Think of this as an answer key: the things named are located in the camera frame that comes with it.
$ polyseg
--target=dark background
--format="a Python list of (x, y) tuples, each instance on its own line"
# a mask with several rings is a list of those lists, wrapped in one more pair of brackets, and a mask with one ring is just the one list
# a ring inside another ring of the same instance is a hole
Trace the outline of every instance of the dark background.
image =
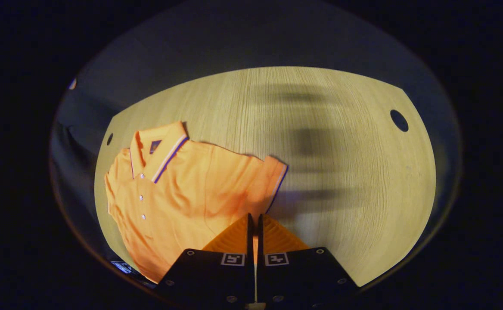
[[(503, 4), (332, 2), (396, 37), (448, 91), (464, 179), (442, 231), (350, 308), (503, 309)], [(172, 3), (0, 1), (0, 308), (159, 308), (78, 243), (47, 165), (56, 105), (122, 32)]]

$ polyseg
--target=clothing label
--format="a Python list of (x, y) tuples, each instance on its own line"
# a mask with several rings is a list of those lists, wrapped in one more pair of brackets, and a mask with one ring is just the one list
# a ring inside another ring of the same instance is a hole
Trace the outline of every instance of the clothing label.
[(159, 143), (161, 142), (161, 140), (158, 140), (158, 141), (153, 141), (152, 142), (152, 145), (150, 145), (150, 155), (152, 155), (155, 151), (155, 148), (158, 147)]

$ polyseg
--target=polo shirt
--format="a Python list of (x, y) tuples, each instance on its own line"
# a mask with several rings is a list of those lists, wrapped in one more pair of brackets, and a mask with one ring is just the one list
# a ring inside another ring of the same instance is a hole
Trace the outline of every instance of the polo shirt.
[(190, 141), (180, 121), (140, 130), (104, 176), (108, 214), (139, 271), (159, 283), (184, 249), (202, 249), (248, 213), (257, 223), (287, 170), (274, 157)]

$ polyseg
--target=striped trim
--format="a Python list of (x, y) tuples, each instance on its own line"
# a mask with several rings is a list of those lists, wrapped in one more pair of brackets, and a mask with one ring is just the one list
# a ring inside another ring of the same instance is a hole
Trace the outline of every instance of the striped trim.
[(131, 161), (131, 175), (135, 179), (135, 172), (133, 170), (133, 156), (131, 156), (131, 149), (129, 148), (129, 160)]
[(177, 153), (177, 151), (179, 151), (179, 149), (184, 145), (184, 143), (187, 140), (188, 140), (188, 137), (186, 135), (182, 135), (179, 138), (179, 141), (177, 141), (177, 143), (175, 143), (175, 145), (173, 146), (173, 148), (169, 152), (169, 155), (167, 155), (167, 157), (165, 157), (165, 159), (163, 159), (163, 162), (161, 163), (160, 168), (155, 173), (154, 178), (153, 178), (154, 183), (158, 182), (159, 177), (161, 177), (161, 174), (163, 173), (163, 171), (165, 171), (165, 167), (167, 167), (167, 164), (171, 161), (171, 159), (175, 156), (175, 153)]
[(271, 210), (271, 207), (275, 202), (276, 195), (279, 193), (280, 185), (283, 184), (284, 178), (286, 177), (286, 173), (288, 173), (288, 169), (289, 166), (286, 166), (286, 169), (280, 173), (279, 180), (277, 181), (278, 186), (275, 186), (275, 189), (273, 189), (273, 199), (271, 200), (271, 204), (269, 205), (269, 208), (267, 209), (265, 214), (269, 213), (269, 210)]

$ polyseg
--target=wooden table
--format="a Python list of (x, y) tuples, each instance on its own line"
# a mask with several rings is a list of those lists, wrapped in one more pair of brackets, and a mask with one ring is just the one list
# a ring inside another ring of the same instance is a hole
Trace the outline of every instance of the wooden table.
[(425, 228), (435, 161), (405, 92), (331, 69), (242, 69), (171, 87), (112, 118), (96, 163), (96, 213), (108, 245), (134, 268), (106, 210), (104, 174), (135, 131), (178, 120), (191, 140), (288, 164), (269, 214), (310, 247), (330, 249), (358, 286), (395, 266)]

